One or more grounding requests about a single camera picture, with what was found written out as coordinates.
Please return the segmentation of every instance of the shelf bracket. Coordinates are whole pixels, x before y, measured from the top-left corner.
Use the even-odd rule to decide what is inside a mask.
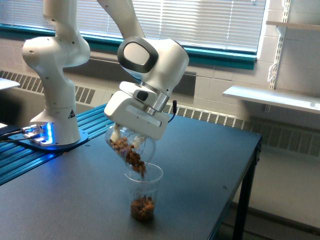
[[[291,0],[282,0],[282,6],[283,6],[283,15],[282,15],[282,22],[287,23],[288,22],[288,17],[289,17],[289,11],[290,11],[290,4]],[[282,55],[282,49],[285,41],[285,36],[286,36],[286,27],[284,26],[276,26],[276,29],[279,33],[278,37],[278,43],[276,47],[276,52],[274,56],[274,61],[273,64],[269,68],[269,74],[267,81],[269,84],[269,89],[274,90],[276,88],[276,81],[277,81],[277,76],[278,76],[278,70],[279,70],[279,64],[280,64],[280,59]],[[271,106],[266,104],[265,105],[265,112],[270,112]]]

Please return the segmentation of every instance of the window blinds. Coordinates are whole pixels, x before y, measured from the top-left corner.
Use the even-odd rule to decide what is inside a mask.
[[[256,52],[266,0],[133,0],[133,4],[147,38]],[[51,29],[42,6],[42,0],[0,0],[0,23]],[[78,0],[78,22],[82,33],[121,38],[96,0]]]

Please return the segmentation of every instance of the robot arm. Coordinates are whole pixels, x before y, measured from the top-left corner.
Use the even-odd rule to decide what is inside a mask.
[[[158,140],[169,119],[162,110],[187,68],[188,54],[172,39],[146,39],[132,0],[97,1],[124,38],[117,52],[120,65],[139,83],[122,82],[104,113],[117,124]]]
[[[49,134],[34,139],[40,145],[68,145],[77,142],[80,134],[75,86],[63,68],[87,62],[90,47],[77,25],[77,0],[44,0],[43,15],[54,26],[55,36],[27,40],[22,49],[24,61],[38,73],[44,88],[44,111],[30,124],[49,127]]]
[[[131,0],[97,0],[101,7],[113,19],[124,39],[145,37]]]

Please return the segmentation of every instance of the blue metal rail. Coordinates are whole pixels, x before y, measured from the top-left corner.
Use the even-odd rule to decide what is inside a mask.
[[[79,129],[88,133],[89,141],[105,133],[107,126],[113,123],[104,115],[105,106],[98,106],[77,116]],[[0,143],[0,186],[62,154],[12,142]]]

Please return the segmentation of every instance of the radiator vent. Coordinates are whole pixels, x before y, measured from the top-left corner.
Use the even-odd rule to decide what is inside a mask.
[[[172,104],[167,104],[163,112],[172,114]],[[320,133],[315,131],[263,122],[259,119],[247,121],[232,115],[182,105],[177,106],[177,115],[261,134],[262,143],[272,147],[316,157],[320,154]]]
[[[42,85],[41,79],[38,77],[17,74],[9,71],[0,71],[0,78],[19,83],[20,86],[18,88],[20,89],[40,94],[44,93],[44,86]],[[75,86],[75,101],[78,103],[91,104],[95,92],[95,89]]]

